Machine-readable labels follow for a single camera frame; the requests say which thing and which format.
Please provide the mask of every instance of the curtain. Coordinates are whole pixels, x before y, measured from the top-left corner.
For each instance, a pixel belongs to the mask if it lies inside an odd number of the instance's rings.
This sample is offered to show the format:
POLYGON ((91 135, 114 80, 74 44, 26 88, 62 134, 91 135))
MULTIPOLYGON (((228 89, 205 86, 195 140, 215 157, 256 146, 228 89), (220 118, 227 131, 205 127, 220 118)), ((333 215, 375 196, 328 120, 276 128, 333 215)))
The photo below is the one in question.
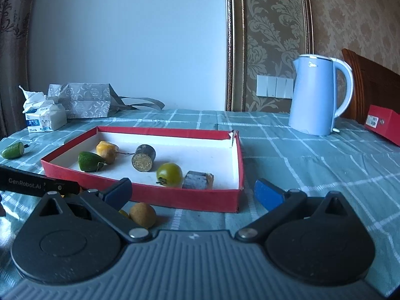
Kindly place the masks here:
POLYGON ((0 139, 26 127, 27 34, 33 0, 0 0, 0 139))

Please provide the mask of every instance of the wall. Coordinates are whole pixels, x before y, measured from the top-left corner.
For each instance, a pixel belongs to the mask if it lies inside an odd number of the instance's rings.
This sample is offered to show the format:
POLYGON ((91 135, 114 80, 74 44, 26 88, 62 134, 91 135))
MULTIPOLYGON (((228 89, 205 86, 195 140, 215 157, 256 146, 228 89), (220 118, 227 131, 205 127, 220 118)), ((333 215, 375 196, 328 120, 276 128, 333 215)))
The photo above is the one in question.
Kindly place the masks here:
POLYGON ((245 0, 245 110, 289 112, 291 99, 256 96, 257 74, 294 78, 292 61, 305 52, 301 0, 245 0))
POLYGON ((32 90, 111 83, 166 108, 223 110, 226 0, 35 0, 29 24, 32 90))
POLYGON ((348 48, 400 74, 400 0, 311 0, 311 8, 316 54, 343 59, 348 48))

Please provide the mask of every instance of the patterned wallpaper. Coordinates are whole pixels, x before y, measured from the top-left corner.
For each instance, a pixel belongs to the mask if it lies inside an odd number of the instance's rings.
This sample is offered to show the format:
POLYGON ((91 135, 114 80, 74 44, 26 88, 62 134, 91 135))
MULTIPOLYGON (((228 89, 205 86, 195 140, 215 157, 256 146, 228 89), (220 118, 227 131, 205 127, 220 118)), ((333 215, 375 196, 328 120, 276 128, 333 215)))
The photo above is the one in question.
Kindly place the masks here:
MULTIPOLYGON (((400 0, 311 0, 314 52, 343 59, 342 48, 400 74, 400 0)), ((345 94, 338 82, 338 102, 345 94)))
POLYGON ((257 74, 294 78, 292 60, 304 53, 301 0, 245 0, 245 110, 288 112, 290 99, 256 96, 257 74))
MULTIPOLYGON (((245 0, 245 110, 289 112, 288 99, 256 96, 257 74, 294 78, 292 60, 304 50, 301 0, 245 0)), ((400 0, 311 0, 314 52, 343 59, 355 51, 400 74, 400 0)), ((338 103, 345 85, 339 73, 338 103)))

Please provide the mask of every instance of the red cardboard box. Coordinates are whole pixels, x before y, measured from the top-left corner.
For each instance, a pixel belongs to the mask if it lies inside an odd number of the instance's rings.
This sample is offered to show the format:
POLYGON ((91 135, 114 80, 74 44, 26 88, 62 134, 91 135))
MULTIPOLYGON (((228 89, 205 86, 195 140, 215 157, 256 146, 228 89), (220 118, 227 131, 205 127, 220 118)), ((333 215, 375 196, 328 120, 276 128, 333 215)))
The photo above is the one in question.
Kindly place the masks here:
POLYGON ((167 129, 149 127, 98 126, 41 159, 48 177, 78 182, 84 188, 104 190, 127 177, 132 182, 132 201, 198 211, 238 212, 239 196, 244 188, 244 170, 237 131, 167 129), (99 141, 119 146, 120 152, 135 152, 140 144, 155 148, 151 172, 139 172, 132 166, 132 155, 118 154, 115 163, 99 172, 79 169, 81 151, 96 152, 99 141), (178 164, 183 176, 189 170, 214 175, 213 189, 183 189, 156 184, 156 170, 165 162, 178 164))
POLYGON ((371 105, 364 127, 400 146, 400 115, 395 111, 371 105))

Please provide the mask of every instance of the gray ribbed surface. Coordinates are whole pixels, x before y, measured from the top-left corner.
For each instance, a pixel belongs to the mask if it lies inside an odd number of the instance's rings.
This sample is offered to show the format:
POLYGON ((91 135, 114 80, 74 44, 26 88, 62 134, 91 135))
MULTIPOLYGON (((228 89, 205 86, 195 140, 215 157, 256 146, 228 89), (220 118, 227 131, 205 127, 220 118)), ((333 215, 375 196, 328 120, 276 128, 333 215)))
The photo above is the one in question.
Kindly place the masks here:
POLYGON ((302 285, 275 269, 261 247, 226 231, 160 231, 131 244, 119 262, 70 286, 24 279, 3 300, 346 300, 383 299, 366 283, 327 288, 302 285))

